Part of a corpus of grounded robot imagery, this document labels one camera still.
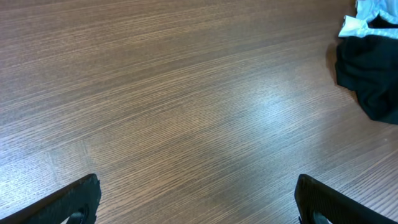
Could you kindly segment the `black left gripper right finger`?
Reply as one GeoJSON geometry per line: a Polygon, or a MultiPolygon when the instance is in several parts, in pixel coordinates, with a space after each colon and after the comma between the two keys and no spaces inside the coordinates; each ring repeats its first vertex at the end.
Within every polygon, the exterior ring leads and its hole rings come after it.
{"type": "Polygon", "coordinates": [[[300,174],[295,201],[304,224],[397,224],[307,174],[300,174]]]}

